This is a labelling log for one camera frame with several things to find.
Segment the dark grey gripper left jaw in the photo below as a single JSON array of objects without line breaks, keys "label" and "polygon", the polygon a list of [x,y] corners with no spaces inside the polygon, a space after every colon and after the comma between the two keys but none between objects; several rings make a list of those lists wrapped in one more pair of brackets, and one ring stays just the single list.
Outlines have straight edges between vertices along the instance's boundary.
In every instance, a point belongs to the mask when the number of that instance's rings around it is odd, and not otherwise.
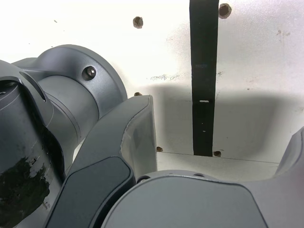
[{"label": "dark grey gripper left jaw", "polygon": [[99,228],[136,180],[157,170],[153,98],[134,96],[87,135],[45,222],[47,228]]}]

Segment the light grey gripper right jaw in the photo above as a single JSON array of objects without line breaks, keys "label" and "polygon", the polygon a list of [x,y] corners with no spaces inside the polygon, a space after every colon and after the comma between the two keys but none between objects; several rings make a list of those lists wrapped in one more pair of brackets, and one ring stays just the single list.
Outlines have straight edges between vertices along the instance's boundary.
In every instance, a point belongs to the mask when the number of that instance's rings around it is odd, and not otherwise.
[{"label": "light grey gripper right jaw", "polygon": [[295,133],[275,175],[232,182],[192,172],[160,173],[127,191],[104,228],[301,228],[304,132]]}]

